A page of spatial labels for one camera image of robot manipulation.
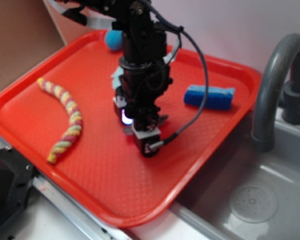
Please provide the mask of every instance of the orange tray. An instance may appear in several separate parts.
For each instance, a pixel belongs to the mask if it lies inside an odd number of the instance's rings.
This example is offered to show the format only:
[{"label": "orange tray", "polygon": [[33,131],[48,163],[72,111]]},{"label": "orange tray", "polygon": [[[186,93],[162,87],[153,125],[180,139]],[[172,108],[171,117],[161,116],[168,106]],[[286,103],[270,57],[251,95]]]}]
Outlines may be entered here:
[{"label": "orange tray", "polygon": [[[235,88],[231,110],[205,109],[156,156],[144,158],[114,112],[111,75],[122,53],[109,51],[104,35],[95,31],[80,37],[1,92],[0,135],[97,217],[132,227],[162,213],[208,160],[252,107],[260,75],[207,56],[210,85]],[[83,117],[81,137],[56,165],[46,157],[69,118],[56,98],[39,89],[39,77],[67,89]],[[190,84],[204,84],[198,55],[181,50],[171,63],[171,77],[173,84],[156,101],[160,114],[169,115],[160,127],[162,138],[198,110],[183,102]]]}]

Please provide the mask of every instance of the candy rope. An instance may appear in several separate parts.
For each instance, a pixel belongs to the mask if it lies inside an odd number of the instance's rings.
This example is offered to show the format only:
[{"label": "candy rope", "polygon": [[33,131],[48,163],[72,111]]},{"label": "candy rope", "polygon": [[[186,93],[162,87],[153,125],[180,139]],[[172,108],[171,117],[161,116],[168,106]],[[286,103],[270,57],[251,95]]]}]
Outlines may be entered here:
[{"label": "candy rope", "polygon": [[80,136],[82,131],[82,116],[77,103],[63,87],[44,80],[42,77],[38,78],[37,83],[43,91],[59,99],[69,115],[69,128],[62,135],[61,139],[53,146],[47,157],[49,163],[55,164],[57,159],[67,151]]}]

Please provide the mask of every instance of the screw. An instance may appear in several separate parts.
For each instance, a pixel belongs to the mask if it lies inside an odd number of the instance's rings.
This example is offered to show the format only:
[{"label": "screw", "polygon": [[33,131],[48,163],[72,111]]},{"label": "screw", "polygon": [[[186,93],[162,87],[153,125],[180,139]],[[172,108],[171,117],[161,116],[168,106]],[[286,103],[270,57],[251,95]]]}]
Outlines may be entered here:
[{"label": "screw", "polygon": [[11,145],[7,145],[7,146],[5,146],[5,150],[6,150],[6,151],[11,151],[11,150],[12,150],[12,148],[13,148],[13,147],[12,147]]},{"label": "screw", "polygon": [[137,14],[137,15],[141,15],[143,12],[144,12],[144,11],[143,11],[142,8],[138,8],[138,9],[136,10],[136,14]]}]

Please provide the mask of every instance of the gray faucet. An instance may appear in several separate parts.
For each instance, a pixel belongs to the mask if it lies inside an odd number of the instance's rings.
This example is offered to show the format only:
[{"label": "gray faucet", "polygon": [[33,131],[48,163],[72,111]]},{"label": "gray faucet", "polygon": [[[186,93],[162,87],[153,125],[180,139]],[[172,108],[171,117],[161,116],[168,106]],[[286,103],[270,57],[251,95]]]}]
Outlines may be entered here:
[{"label": "gray faucet", "polygon": [[[290,80],[285,83],[289,70]],[[290,124],[300,124],[300,34],[298,33],[289,34],[279,42],[263,74],[251,132],[253,145],[260,152],[268,152],[275,146],[275,117],[279,103],[284,108],[282,118]]]}]

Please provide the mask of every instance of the sink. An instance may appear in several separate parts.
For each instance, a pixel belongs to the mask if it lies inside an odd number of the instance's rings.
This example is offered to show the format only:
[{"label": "sink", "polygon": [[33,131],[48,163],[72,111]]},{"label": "sink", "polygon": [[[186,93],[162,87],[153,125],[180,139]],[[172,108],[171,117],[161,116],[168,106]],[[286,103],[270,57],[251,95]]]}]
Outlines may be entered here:
[{"label": "sink", "polygon": [[300,240],[300,128],[276,120],[275,148],[259,153],[251,126],[248,114],[176,202],[211,239]]}]

